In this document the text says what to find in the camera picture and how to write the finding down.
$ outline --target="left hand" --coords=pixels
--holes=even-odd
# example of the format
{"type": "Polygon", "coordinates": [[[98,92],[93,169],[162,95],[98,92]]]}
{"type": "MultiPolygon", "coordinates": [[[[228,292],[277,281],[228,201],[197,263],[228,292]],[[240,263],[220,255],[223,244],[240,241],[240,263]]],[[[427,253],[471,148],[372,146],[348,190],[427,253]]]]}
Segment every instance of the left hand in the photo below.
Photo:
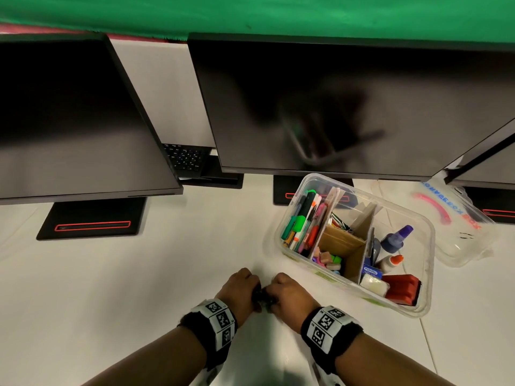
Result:
{"type": "Polygon", "coordinates": [[[238,328],[242,327],[253,311],[261,312],[261,306],[254,305],[251,300],[252,291],[258,283],[260,281],[257,275],[253,275],[248,268],[242,268],[231,275],[215,296],[234,313],[238,328]]]}

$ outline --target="glue bottle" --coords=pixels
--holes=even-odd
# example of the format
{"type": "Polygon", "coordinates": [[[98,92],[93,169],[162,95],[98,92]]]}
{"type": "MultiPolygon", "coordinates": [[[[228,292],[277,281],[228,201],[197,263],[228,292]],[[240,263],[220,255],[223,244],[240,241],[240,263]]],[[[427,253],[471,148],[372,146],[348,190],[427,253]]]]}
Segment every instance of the glue bottle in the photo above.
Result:
{"type": "Polygon", "coordinates": [[[381,246],[388,253],[396,253],[404,246],[404,239],[409,236],[412,231],[413,228],[406,225],[397,233],[387,234],[383,241],[381,241],[381,246]]]}
{"type": "Polygon", "coordinates": [[[396,266],[398,266],[402,261],[404,260],[403,255],[396,255],[396,256],[388,256],[384,259],[381,259],[375,267],[380,269],[381,272],[384,274],[387,274],[391,270],[393,270],[396,266]]]}

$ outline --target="orange cap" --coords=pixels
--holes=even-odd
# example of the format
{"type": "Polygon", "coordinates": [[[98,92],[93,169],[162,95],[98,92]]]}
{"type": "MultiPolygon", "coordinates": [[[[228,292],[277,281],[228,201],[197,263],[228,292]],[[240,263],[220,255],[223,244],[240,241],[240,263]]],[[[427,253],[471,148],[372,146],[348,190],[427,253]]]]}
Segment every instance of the orange cap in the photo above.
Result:
{"type": "Polygon", "coordinates": [[[400,263],[402,263],[403,260],[404,260],[404,256],[403,255],[396,255],[396,256],[390,257],[390,262],[394,266],[398,266],[400,263]]]}

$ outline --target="purple cap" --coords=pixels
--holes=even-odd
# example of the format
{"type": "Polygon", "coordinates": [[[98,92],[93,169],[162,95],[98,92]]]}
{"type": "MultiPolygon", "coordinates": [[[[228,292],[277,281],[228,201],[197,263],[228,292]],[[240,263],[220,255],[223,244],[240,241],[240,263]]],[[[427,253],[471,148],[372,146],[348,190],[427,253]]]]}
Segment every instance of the purple cap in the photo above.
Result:
{"type": "Polygon", "coordinates": [[[409,225],[404,226],[397,233],[401,235],[402,238],[406,238],[413,231],[413,228],[409,225]]]}

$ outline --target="white glue bottle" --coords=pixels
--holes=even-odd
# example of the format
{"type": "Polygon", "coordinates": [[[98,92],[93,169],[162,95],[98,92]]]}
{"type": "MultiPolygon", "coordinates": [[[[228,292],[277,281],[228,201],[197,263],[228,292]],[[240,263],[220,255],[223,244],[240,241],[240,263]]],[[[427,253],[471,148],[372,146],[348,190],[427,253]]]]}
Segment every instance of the white glue bottle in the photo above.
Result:
{"type": "Polygon", "coordinates": [[[388,256],[384,259],[381,259],[377,264],[376,268],[380,269],[381,272],[387,274],[391,270],[393,270],[396,266],[398,266],[404,260],[403,255],[396,256],[388,256]]]}

